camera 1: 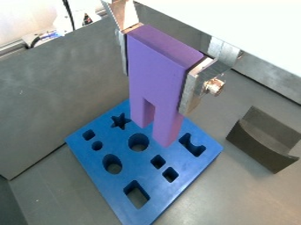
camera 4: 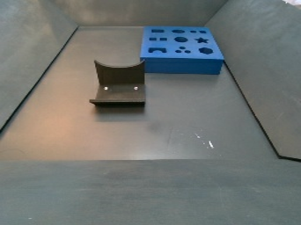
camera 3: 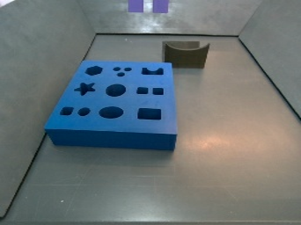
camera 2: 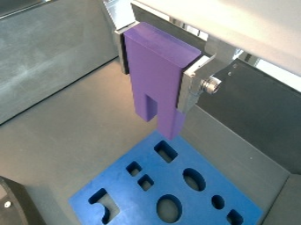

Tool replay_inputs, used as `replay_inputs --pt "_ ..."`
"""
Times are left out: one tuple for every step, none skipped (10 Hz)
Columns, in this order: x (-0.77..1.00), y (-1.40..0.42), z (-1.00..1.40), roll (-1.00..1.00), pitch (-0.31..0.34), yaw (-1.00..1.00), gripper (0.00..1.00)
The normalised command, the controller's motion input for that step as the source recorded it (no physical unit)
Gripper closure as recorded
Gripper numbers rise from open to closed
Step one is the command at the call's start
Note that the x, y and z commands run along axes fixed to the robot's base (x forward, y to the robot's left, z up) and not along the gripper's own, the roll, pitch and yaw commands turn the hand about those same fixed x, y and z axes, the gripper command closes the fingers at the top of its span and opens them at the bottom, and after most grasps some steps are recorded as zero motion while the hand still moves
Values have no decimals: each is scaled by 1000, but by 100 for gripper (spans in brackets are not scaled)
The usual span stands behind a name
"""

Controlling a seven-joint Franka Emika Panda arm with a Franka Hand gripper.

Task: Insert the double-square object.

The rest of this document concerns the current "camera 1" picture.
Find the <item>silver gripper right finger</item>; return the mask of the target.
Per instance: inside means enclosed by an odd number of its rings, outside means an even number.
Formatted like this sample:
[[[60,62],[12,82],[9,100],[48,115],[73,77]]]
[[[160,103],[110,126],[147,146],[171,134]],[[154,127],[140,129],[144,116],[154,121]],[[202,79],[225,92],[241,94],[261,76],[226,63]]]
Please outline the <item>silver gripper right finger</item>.
[[[225,72],[233,68],[241,50],[226,41],[213,37],[209,43],[209,56],[188,70],[183,83],[179,108],[182,115],[187,115],[198,106],[206,94],[217,96],[225,86],[219,79]]]

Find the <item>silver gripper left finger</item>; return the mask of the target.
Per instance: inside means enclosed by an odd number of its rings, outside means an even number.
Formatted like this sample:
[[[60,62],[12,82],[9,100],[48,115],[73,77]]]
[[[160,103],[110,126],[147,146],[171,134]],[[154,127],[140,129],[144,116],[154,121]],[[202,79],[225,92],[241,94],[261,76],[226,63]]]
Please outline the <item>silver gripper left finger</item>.
[[[132,0],[102,0],[102,5],[115,23],[115,34],[122,51],[122,69],[128,75],[127,33],[142,26]]]

